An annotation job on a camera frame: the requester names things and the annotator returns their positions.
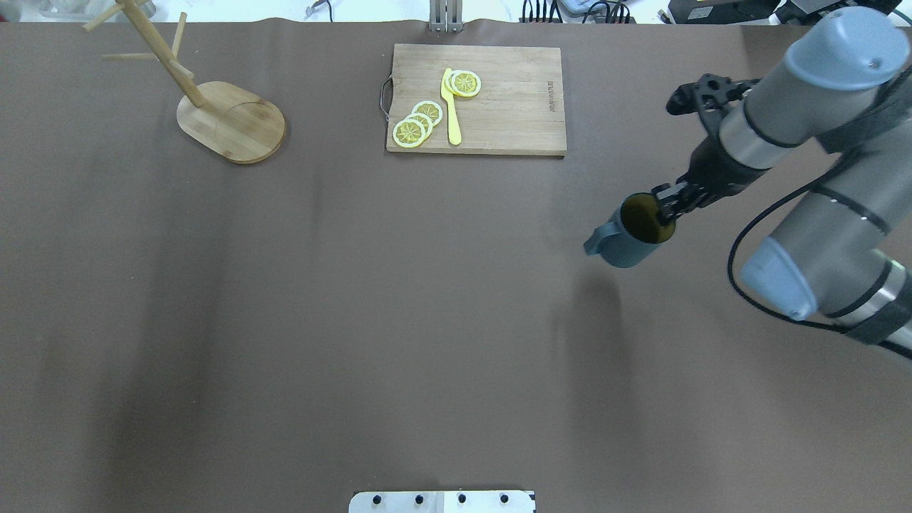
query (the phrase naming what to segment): lemon slice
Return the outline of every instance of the lemon slice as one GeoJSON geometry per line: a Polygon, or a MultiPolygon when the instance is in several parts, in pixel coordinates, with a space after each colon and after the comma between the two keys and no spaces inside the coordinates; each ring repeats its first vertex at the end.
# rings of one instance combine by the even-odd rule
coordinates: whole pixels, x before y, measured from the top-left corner
{"type": "Polygon", "coordinates": [[[447,87],[455,95],[471,98],[482,90],[482,79],[467,69],[454,69],[447,80],[447,87]]]}
{"type": "Polygon", "coordinates": [[[429,138],[430,133],[434,131],[434,120],[432,120],[427,114],[422,114],[421,112],[412,112],[408,117],[406,117],[406,119],[418,120],[422,125],[424,125],[424,131],[426,132],[424,134],[425,139],[429,138]]]}
{"type": "Polygon", "coordinates": [[[411,111],[414,113],[420,112],[421,114],[428,116],[435,127],[439,125],[440,120],[443,119],[443,107],[436,101],[431,101],[429,99],[419,101],[411,111]]]}
{"type": "Polygon", "coordinates": [[[423,143],[428,136],[421,121],[406,118],[393,127],[393,141],[403,148],[414,148],[423,143]]]}

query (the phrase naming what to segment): table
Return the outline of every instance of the table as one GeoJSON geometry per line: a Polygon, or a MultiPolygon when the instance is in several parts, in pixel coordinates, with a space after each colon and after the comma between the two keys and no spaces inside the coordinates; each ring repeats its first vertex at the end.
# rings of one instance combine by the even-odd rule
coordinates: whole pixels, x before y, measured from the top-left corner
{"type": "MultiPolygon", "coordinates": [[[[582,250],[703,137],[664,112],[678,84],[761,76],[802,32],[191,26],[199,81],[290,121],[240,167],[178,129],[154,63],[100,61],[144,51],[129,26],[0,26],[3,510],[521,487],[542,512],[907,511],[908,367],[724,277],[741,227],[832,157],[799,149],[639,267],[582,250]],[[567,157],[385,152],[395,43],[561,47],[567,157]]],[[[908,262],[909,241],[885,250],[908,262]]]]}

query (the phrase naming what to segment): metal clamp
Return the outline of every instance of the metal clamp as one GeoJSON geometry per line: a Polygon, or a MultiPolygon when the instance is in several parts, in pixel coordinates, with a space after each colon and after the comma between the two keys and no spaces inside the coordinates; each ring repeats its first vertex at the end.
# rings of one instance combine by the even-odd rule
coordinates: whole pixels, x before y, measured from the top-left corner
{"type": "Polygon", "coordinates": [[[462,32],[462,0],[430,0],[431,32],[462,32]]]}

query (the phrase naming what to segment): wooden peg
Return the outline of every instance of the wooden peg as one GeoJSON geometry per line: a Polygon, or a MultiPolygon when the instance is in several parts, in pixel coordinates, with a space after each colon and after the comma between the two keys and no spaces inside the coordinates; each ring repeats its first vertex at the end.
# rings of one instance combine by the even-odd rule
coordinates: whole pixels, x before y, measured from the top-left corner
{"type": "Polygon", "coordinates": [[[185,68],[184,66],[182,66],[180,62],[178,62],[176,60],[171,60],[168,62],[168,64],[171,64],[172,66],[174,66],[174,68],[177,69],[179,72],[181,72],[182,75],[184,77],[186,77],[187,79],[193,80],[193,77],[194,77],[193,72],[190,71],[189,69],[185,68]]]}
{"type": "Polygon", "coordinates": [[[181,51],[181,41],[183,40],[183,28],[187,25],[187,13],[181,13],[181,19],[177,21],[177,32],[174,33],[174,42],[171,43],[171,53],[177,58],[177,53],[181,51]]]}
{"type": "Polygon", "coordinates": [[[137,6],[136,0],[117,0],[117,3],[123,6],[123,14],[136,27],[137,32],[145,39],[146,44],[152,48],[155,57],[159,58],[160,63],[168,70],[177,85],[180,86],[183,94],[187,95],[187,98],[190,99],[190,102],[195,107],[205,105],[206,98],[203,97],[193,80],[188,79],[186,75],[170,65],[171,61],[176,61],[177,59],[171,53],[168,43],[165,43],[159,31],[155,29],[155,26],[146,17],[146,13],[143,13],[137,6]]]}
{"type": "MultiPolygon", "coordinates": [[[[136,5],[143,5],[148,1],[149,0],[138,0],[136,2],[136,5]]],[[[119,13],[122,10],[123,10],[123,5],[114,4],[111,7],[105,9],[104,12],[102,12],[100,15],[95,16],[95,19],[93,19],[92,21],[83,25],[82,29],[85,30],[86,32],[91,32],[91,31],[95,30],[96,28],[98,28],[99,26],[101,26],[101,24],[108,21],[112,16],[114,16],[115,14],[119,13]]]]}
{"type": "Polygon", "coordinates": [[[101,60],[155,60],[155,54],[105,54],[101,60]]]}

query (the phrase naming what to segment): cutting board handle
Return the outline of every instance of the cutting board handle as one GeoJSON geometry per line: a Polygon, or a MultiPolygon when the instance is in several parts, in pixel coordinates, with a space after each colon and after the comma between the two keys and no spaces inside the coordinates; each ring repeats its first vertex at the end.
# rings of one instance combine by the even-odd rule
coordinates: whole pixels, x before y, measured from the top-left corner
{"type": "Polygon", "coordinates": [[[391,92],[393,90],[392,88],[389,89],[390,90],[389,107],[386,106],[386,102],[384,102],[383,100],[386,98],[387,85],[392,84],[392,83],[393,83],[393,74],[390,73],[389,78],[384,80],[383,84],[380,86],[380,112],[383,112],[383,117],[386,118],[387,123],[389,123],[389,109],[390,109],[390,107],[392,107],[392,104],[393,104],[393,95],[391,92]]]}

